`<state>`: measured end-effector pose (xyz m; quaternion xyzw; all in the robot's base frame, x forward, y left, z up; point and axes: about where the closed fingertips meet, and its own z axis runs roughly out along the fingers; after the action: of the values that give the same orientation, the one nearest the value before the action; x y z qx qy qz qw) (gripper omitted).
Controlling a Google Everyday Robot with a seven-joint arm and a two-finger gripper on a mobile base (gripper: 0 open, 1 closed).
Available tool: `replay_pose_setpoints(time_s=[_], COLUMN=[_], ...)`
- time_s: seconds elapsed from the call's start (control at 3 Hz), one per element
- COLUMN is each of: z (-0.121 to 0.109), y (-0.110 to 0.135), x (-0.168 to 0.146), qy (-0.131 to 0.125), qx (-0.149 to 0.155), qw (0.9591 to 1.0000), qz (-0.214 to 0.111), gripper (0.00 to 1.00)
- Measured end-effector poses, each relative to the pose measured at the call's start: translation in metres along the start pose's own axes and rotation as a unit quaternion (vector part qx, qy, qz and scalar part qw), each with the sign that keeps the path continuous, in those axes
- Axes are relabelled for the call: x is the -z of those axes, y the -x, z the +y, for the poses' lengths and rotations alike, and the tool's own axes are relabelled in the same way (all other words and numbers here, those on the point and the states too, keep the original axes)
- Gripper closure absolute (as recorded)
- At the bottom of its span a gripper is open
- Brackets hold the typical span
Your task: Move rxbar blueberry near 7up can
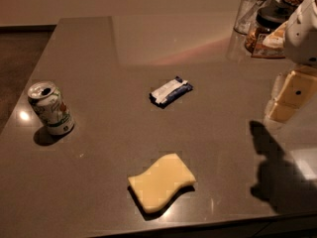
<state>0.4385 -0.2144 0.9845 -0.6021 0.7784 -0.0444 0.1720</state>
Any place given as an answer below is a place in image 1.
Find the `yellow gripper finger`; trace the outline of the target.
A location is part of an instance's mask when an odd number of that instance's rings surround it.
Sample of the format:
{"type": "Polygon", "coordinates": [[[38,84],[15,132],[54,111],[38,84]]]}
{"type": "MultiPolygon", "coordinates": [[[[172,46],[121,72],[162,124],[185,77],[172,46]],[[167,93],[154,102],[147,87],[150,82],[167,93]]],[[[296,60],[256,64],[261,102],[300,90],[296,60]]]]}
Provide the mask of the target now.
{"type": "Polygon", "coordinates": [[[291,108],[291,116],[266,117],[279,123],[285,123],[316,93],[317,69],[309,65],[297,65],[287,73],[281,96],[281,102],[291,108]]]}
{"type": "Polygon", "coordinates": [[[287,74],[280,73],[273,84],[270,100],[265,108],[267,117],[290,117],[291,108],[281,102],[282,90],[286,82],[287,74]]]}

